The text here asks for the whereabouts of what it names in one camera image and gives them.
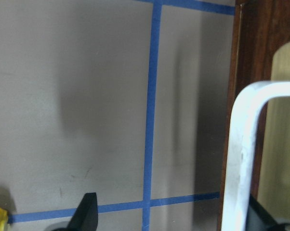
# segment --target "blue tape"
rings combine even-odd
[[[189,195],[189,196],[177,196],[177,197],[151,200],[150,206],[156,207],[156,206],[163,206],[163,205],[173,205],[173,204],[181,204],[181,203],[194,202],[194,201],[218,199],[218,198],[219,198],[219,192]]]
[[[137,1],[151,2],[151,3],[154,2],[153,0],[137,0]],[[227,14],[227,15],[235,14],[235,7],[233,6],[226,6],[226,5],[220,5],[220,4],[197,1],[197,0],[163,0],[162,4],[167,5],[167,6],[188,8],[192,10],[199,10],[199,11],[205,11],[205,12],[211,12],[211,13],[221,13],[221,14]]]
[[[130,210],[130,209],[141,209],[141,208],[147,210],[147,209],[150,209],[150,207],[173,205],[173,204],[187,203],[187,202],[193,202],[193,201],[211,200],[211,199],[217,199],[217,198],[219,198],[219,192],[154,199],[154,200],[150,200],[150,203],[149,203],[150,206],[146,206],[146,207],[144,206],[143,201],[126,202],[126,203],[110,204],[110,205],[99,205],[98,213],[108,213],[108,212],[124,211],[124,210]],[[11,224],[11,223],[18,223],[18,222],[47,220],[47,219],[54,219],[54,218],[66,218],[66,217],[73,216],[75,211],[76,211],[76,208],[70,208],[70,209],[61,209],[61,210],[53,210],[53,211],[46,211],[46,212],[10,215],[8,219],[8,223]]]
[[[162,11],[162,0],[154,0],[151,21],[149,70],[148,70],[148,86],[147,86],[145,159],[144,159],[144,182],[143,182],[144,207],[142,217],[143,219],[142,231],[148,231],[150,223],[150,197],[151,197],[151,178],[153,165],[154,121],[155,121],[156,83],[157,83],[161,11]]]

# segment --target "blue line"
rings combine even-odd
[[[188,196],[177,196],[177,197],[162,198],[162,199],[153,199],[153,200],[150,200],[150,207],[173,205],[173,204],[187,203],[187,202],[193,202],[193,201],[211,200],[211,199],[217,199],[217,198],[219,198],[219,192],[188,195]],[[126,202],[126,203],[110,204],[110,205],[99,205],[98,213],[108,213],[108,212],[124,211],[124,210],[130,210],[130,209],[140,209],[143,207],[144,207],[143,201]],[[10,215],[8,223],[11,224],[11,223],[19,223],[19,222],[27,222],[27,221],[47,220],[47,219],[54,219],[54,218],[66,218],[66,217],[73,216],[75,211],[76,211],[76,208],[70,208],[70,209],[61,209],[61,210],[53,210],[53,211],[45,211],[45,212],[37,212],[37,213],[24,213],[24,214]]]
[[[147,85],[144,184],[143,184],[144,207],[143,207],[142,231],[148,231],[150,223],[151,178],[153,165],[154,121],[155,121],[156,83],[157,83],[161,12],[162,12],[162,0],[154,0],[151,21],[149,70],[148,70],[148,85]]]
[[[187,202],[193,202],[193,201],[218,199],[218,198],[219,198],[219,192],[199,194],[199,195],[189,195],[189,196],[177,196],[177,197],[151,200],[150,206],[156,207],[156,206],[163,206],[163,205],[181,204],[181,203],[187,203]]]
[[[137,0],[137,1],[153,3],[153,0]],[[220,5],[198,0],[163,0],[162,4],[167,6],[188,8],[192,10],[199,10],[211,13],[221,13],[227,15],[235,14],[235,7],[233,6]]]

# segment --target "dark wood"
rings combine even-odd
[[[218,231],[221,230],[229,123],[235,98],[250,83],[270,80],[275,52],[290,41],[290,0],[237,0],[235,8]],[[258,193],[265,122],[266,107],[261,112],[256,137],[251,184],[251,193],[255,197]]]

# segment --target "black object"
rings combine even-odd
[[[285,231],[290,224],[278,224],[274,218],[250,195],[246,231]]]
[[[98,226],[97,194],[86,193],[67,228],[53,231],[96,231]]]

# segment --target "curved white bar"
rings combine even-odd
[[[244,231],[258,117],[272,98],[290,96],[290,82],[250,84],[235,100],[229,132],[222,231]]]

